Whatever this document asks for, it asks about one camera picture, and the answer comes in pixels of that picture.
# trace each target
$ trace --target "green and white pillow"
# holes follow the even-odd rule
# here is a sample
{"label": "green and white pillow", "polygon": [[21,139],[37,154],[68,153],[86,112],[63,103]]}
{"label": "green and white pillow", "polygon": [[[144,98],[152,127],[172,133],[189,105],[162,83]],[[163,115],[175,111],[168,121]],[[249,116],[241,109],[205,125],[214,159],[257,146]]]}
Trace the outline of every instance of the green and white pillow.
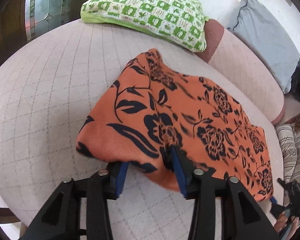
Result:
{"label": "green and white pillow", "polygon": [[206,48],[198,0],[88,0],[81,7],[85,23],[112,23],[175,42],[192,52]]}

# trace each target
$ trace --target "person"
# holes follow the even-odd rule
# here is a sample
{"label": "person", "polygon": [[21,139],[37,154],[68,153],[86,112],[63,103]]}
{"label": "person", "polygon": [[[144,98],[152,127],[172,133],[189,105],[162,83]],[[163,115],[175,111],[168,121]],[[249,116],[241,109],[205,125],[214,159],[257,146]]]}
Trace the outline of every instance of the person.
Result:
{"label": "person", "polygon": [[[277,222],[274,224],[274,230],[279,233],[281,231],[281,229],[285,228],[287,226],[287,221],[288,218],[284,215],[284,211],[280,214]],[[292,221],[292,228],[286,238],[286,240],[289,240],[294,233],[297,231],[298,229],[298,223],[299,223],[299,217],[291,217],[291,221]]]}

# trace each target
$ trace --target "striped fabric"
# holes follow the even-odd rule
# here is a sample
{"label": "striped fabric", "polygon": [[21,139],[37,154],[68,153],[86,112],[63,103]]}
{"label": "striped fabric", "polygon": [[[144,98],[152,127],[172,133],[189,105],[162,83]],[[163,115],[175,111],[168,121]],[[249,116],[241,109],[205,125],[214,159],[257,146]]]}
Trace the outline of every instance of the striped fabric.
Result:
{"label": "striped fabric", "polygon": [[[295,131],[294,124],[279,125],[276,132],[283,154],[283,178],[286,182],[300,183],[300,132]],[[283,203],[285,206],[289,203],[287,192],[284,192]]]}
{"label": "striped fabric", "polygon": [[290,124],[283,124],[275,130],[283,155],[283,179],[290,181],[297,163],[297,148],[294,142],[292,127]]}

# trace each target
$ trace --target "bolt head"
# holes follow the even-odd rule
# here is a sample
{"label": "bolt head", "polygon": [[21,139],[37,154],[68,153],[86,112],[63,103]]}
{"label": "bolt head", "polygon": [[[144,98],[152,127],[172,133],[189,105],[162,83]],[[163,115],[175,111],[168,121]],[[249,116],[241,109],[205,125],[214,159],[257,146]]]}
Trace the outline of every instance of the bolt head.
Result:
{"label": "bolt head", "polygon": [[239,182],[238,178],[235,177],[235,176],[230,177],[229,181],[232,182],[232,183],[238,183]]}
{"label": "bolt head", "polygon": [[195,170],[193,171],[193,173],[194,173],[195,175],[203,175],[203,174],[204,174],[204,171],[201,170],[201,169],[195,169]]}
{"label": "bolt head", "polygon": [[68,178],[64,178],[63,180],[62,180],[62,182],[63,183],[69,183],[69,182],[71,182],[73,179],[71,178],[71,177],[68,177]]}
{"label": "bolt head", "polygon": [[106,170],[106,169],[103,169],[103,170],[98,171],[98,174],[99,174],[100,176],[108,175],[108,173],[109,173],[109,171]]}

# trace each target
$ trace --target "orange fabric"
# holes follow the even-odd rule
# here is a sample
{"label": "orange fabric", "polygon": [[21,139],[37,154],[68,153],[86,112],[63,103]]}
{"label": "orange fabric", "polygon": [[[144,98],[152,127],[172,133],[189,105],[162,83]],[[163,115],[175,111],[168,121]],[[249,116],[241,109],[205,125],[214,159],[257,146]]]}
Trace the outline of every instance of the orange fabric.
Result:
{"label": "orange fabric", "polygon": [[90,112],[77,150],[106,162],[132,162],[179,191],[169,145],[216,178],[236,176],[261,201],[273,194],[264,131],[239,102],[204,77],[169,69],[151,49],[128,62]]}

